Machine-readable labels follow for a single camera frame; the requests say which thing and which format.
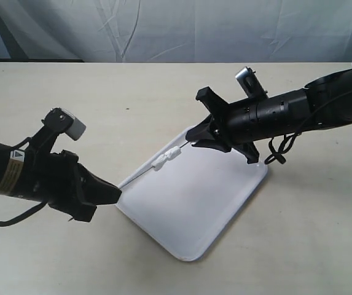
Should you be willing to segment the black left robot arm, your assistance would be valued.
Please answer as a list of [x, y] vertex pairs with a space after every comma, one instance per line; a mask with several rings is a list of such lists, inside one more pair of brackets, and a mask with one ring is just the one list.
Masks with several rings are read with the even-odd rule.
[[76, 221], [90, 222], [99, 205], [113, 205], [122, 191], [89, 172], [70, 151], [51, 153], [0, 144], [0, 195], [37, 202], [37, 205], [0, 227], [11, 226], [45, 205]]

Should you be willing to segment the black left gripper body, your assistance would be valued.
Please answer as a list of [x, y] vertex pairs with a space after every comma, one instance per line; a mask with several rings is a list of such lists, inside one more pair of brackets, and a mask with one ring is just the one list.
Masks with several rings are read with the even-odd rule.
[[90, 222], [96, 205], [84, 194], [79, 157], [63, 150], [59, 154], [37, 154], [32, 160], [23, 174], [22, 198], [45, 202], [76, 221]]

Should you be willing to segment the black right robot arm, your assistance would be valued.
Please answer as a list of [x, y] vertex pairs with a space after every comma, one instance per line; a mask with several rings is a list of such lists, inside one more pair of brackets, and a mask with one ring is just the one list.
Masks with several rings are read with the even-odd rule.
[[254, 143], [268, 139], [270, 155], [265, 164], [284, 164], [284, 155], [303, 132], [352, 124], [352, 65], [273, 97], [267, 95], [251, 68], [244, 67], [235, 78], [245, 99], [228, 103], [210, 87], [197, 92], [195, 99], [209, 114], [186, 133], [186, 141], [194, 147], [236, 150], [251, 164], [260, 157]]

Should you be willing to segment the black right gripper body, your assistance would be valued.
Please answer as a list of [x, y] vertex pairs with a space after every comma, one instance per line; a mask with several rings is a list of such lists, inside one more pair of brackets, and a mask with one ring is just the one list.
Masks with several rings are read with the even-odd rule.
[[248, 164], [259, 161], [259, 152], [253, 142], [237, 144], [231, 139], [230, 131], [227, 126], [227, 117], [230, 112], [230, 104], [217, 95], [210, 87], [204, 87], [197, 92], [196, 100], [203, 103], [209, 112], [206, 119], [213, 119], [216, 123], [214, 134], [216, 140], [229, 145], [232, 149], [243, 154]]

